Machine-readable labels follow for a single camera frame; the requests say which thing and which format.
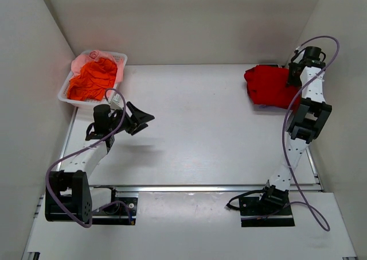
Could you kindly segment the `bright red t shirt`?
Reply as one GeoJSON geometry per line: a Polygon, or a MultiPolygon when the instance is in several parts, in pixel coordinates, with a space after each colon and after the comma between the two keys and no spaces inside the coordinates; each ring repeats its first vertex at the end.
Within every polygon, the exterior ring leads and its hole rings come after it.
{"type": "Polygon", "coordinates": [[[287,86],[288,69],[255,66],[244,73],[247,94],[255,105],[268,105],[288,109],[298,92],[297,87],[287,86]]]}

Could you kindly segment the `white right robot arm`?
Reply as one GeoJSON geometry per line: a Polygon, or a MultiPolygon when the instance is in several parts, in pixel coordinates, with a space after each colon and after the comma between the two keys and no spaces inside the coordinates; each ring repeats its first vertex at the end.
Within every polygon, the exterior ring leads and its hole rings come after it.
{"type": "Polygon", "coordinates": [[[323,95],[325,58],[321,48],[307,46],[296,52],[288,65],[287,86],[300,91],[299,102],[292,105],[292,114],[286,119],[283,162],[267,181],[259,198],[259,204],[267,213],[281,210],[288,203],[292,173],[331,114],[332,106],[326,103],[323,95]]]}

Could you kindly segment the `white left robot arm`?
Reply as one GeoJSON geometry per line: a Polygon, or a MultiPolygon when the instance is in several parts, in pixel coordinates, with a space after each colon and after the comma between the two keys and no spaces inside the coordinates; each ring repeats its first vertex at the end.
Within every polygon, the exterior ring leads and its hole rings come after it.
{"type": "Polygon", "coordinates": [[[46,176],[45,218],[49,222],[74,221],[84,228],[93,216],[110,215],[123,209],[128,223],[134,224],[131,208],[116,197],[113,187],[92,187],[88,179],[101,160],[108,155],[115,135],[135,135],[148,127],[154,116],[136,108],[131,102],[98,104],[93,108],[93,121],[87,127],[83,147],[61,159],[63,170],[49,168],[46,176]]]}

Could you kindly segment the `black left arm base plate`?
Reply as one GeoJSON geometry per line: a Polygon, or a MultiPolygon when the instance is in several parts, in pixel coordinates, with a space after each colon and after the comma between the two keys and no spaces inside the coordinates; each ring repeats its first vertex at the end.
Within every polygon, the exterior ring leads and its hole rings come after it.
{"type": "Polygon", "coordinates": [[[138,193],[124,192],[116,187],[96,187],[91,190],[92,224],[134,226],[138,210],[138,193]]]}

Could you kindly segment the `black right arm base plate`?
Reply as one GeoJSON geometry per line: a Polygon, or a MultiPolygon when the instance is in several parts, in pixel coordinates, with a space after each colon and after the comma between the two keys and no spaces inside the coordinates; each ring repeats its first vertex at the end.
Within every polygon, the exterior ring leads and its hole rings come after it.
{"type": "Polygon", "coordinates": [[[294,217],[289,200],[284,206],[260,200],[263,190],[253,190],[231,198],[226,208],[239,211],[242,228],[294,227],[294,217]]]}

